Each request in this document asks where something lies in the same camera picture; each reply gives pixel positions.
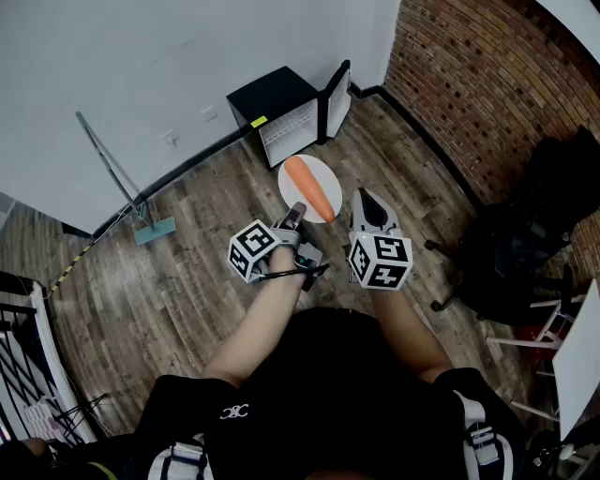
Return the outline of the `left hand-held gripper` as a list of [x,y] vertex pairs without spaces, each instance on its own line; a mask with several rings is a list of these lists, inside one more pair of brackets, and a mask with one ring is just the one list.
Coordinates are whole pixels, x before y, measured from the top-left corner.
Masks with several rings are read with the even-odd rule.
[[[254,220],[245,229],[230,239],[227,261],[229,266],[246,283],[303,276],[302,290],[308,292],[316,279],[323,275],[329,264],[323,253],[304,235],[302,220],[307,206],[296,202],[279,221],[268,227],[260,219]],[[270,257],[278,247],[292,250],[293,268],[273,273]]]

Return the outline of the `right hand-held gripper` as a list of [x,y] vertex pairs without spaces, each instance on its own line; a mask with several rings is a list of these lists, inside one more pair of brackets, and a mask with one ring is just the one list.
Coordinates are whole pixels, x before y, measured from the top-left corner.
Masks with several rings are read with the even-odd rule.
[[412,241],[379,195],[359,187],[352,195],[350,282],[364,289],[399,291],[413,268]]

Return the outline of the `orange carrot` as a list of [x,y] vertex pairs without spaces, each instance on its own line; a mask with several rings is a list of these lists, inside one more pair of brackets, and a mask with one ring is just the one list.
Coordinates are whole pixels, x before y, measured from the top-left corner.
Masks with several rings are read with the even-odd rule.
[[306,162],[299,156],[292,156],[284,162],[284,169],[315,212],[324,221],[333,222],[334,209]]

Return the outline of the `white round plate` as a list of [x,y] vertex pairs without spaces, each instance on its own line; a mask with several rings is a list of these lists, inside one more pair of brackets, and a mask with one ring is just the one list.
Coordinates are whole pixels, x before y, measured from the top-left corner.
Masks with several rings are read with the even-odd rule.
[[[302,154],[299,157],[304,160],[313,176],[319,182],[324,195],[333,208],[335,216],[337,216],[341,210],[343,201],[342,189],[338,178],[325,163],[316,157]],[[280,195],[288,207],[292,207],[296,202],[301,202],[307,207],[304,221],[317,224],[325,223],[325,220],[319,216],[318,212],[314,210],[313,206],[296,187],[285,169],[285,163],[282,163],[282,166],[278,170],[277,182]]]

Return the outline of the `black mini fridge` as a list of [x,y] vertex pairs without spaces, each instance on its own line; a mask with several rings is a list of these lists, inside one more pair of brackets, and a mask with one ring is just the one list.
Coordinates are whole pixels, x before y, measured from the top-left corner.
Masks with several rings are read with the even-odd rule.
[[333,139],[350,107],[351,61],[319,91],[290,67],[278,68],[227,96],[237,126],[273,170],[312,144]]

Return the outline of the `person's right forearm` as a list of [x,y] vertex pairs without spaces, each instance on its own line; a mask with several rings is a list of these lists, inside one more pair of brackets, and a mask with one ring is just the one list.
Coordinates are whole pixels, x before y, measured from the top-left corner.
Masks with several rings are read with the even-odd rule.
[[441,342],[422,322],[403,291],[370,290],[375,318],[403,366],[427,383],[454,366]]

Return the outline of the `person's left forearm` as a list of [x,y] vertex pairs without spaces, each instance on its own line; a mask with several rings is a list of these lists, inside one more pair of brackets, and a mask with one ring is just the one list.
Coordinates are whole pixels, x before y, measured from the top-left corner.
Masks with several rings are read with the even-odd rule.
[[[273,273],[293,268],[293,251],[277,247],[271,254]],[[240,386],[278,345],[293,315],[305,278],[266,280],[241,322],[217,347],[202,375]]]

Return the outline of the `teal flat mop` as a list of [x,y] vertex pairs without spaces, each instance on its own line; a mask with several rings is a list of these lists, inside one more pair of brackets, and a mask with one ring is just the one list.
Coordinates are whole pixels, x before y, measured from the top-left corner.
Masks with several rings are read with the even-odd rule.
[[129,194],[126,187],[123,185],[114,171],[113,165],[110,162],[112,155],[104,147],[102,141],[99,139],[99,136],[94,132],[80,111],[76,111],[75,116],[85,132],[88,140],[92,144],[94,151],[97,153],[97,156],[107,170],[109,176],[127,200],[129,209],[134,212],[137,218],[144,223],[144,226],[134,233],[136,245],[145,245],[170,233],[174,233],[176,231],[174,217],[167,217],[162,220],[154,221],[151,218],[151,214],[146,206],[146,203],[134,201],[133,197]]

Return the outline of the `black office chair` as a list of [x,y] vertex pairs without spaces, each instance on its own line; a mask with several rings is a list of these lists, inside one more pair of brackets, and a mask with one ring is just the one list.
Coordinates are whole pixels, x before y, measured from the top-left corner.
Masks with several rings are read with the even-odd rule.
[[600,142],[585,127],[568,141],[552,137],[537,144],[510,198],[487,205],[457,252],[427,240],[425,248],[451,260],[461,280],[436,312],[455,300],[479,320],[522,325],[532,320],[536,290],[557,292],[568,303],[573,270],[562,277],[536,272],[571,243],[576,225],[600,210]]

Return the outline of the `person's black clothing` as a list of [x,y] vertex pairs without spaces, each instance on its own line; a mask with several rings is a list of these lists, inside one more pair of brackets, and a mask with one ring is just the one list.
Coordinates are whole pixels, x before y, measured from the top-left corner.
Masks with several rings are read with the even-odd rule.
[[133,437],[127,480],[160,477],[179,443],[201,441],[215,480],[518,480],[516,415],[469,367],[424,382],[377,321],[316,307],[294,314],[274,351],[240,386],[157,379]]

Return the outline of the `white table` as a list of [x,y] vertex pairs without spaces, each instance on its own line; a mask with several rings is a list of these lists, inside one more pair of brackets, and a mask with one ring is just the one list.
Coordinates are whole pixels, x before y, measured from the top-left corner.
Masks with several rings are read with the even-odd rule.
[[563,441],[600,383],[600,293],[595,279],[561,347],[552,358]]

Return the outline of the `black metal railing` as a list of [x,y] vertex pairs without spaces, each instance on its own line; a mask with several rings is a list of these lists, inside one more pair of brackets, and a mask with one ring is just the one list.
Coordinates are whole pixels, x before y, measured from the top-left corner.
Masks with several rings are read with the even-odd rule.
[[53,329],[50,295],[0,271],[0,444],[39,437],[74,447],[110,437],[98,407],[69,378]]

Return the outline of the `white stool frame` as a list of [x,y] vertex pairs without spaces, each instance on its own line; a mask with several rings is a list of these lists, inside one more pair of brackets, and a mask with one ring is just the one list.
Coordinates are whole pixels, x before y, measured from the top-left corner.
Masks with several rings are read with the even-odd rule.
[[551,326],[558,317],[561,317],[564,322],[573,323],[575,318],[569,314],[569,306],[573,303],[581,304],[582,302],[582,295],[573,297],[571,300],[567,301],[567,307],[565,311],[562,311],[563,307],[561,300],[533,302],[530,304],[530,310],[533,310],[534,308],[552,308],[552,312],[546,323],[541,327],[539,333],[534,339],[523,340],[502,337],[487,337],[486,341],[487,343],[558,351],[563,343],[563,339],[560,337],[559,333],[554,333],[551,331]]

